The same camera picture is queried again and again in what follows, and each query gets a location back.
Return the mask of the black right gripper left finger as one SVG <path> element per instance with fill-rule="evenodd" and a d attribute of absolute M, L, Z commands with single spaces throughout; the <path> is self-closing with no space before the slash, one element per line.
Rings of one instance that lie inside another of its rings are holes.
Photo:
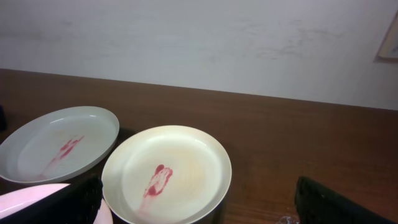
<path fill-rule="evenodd" d="M 103 183 L 97 175 L 79 180 L 1 219 L 1 224 L 93 224 Z"/>

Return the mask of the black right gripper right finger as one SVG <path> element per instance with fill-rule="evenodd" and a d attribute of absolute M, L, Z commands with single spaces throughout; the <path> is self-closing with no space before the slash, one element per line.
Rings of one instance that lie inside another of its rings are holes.
<path fill-rule="evenodd" d="M 308 177 L 298 178 L 294 201 L 300 223 L 394 224 Z"/>

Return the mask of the grey plate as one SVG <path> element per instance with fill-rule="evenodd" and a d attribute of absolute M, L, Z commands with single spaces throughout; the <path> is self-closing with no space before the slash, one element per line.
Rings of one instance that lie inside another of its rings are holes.
<path fill-rule="evenodd" d="M 1 178 L 26 185 L 74 178 L 113 148 L 119 120 L 111 111 L 77 106 L 36 118 L 1 144 Z"/>

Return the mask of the pink plate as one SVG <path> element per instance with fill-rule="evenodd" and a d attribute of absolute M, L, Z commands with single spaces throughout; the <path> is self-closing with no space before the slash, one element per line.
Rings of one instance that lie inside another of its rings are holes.
<path fill-rule="evenodd" d="M 1 219 L 36 203 L 66 186 L 68 186 L 66 183 L 36 185 L 1 195 Z M 104 200 L 101 201 L 101 207 L 94 224 L 113 224 L 111 210 Z"/>

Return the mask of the cream plate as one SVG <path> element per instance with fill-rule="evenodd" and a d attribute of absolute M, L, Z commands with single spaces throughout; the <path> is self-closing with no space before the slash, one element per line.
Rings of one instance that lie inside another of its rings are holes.
<path fill-rule="evenodd" d="M 159 126 L 122 142 L 101 180 L 112 212 L 128 223 L 194 223 L 224 199 L 232 178 L 225 148 L 187 126 Z"/>

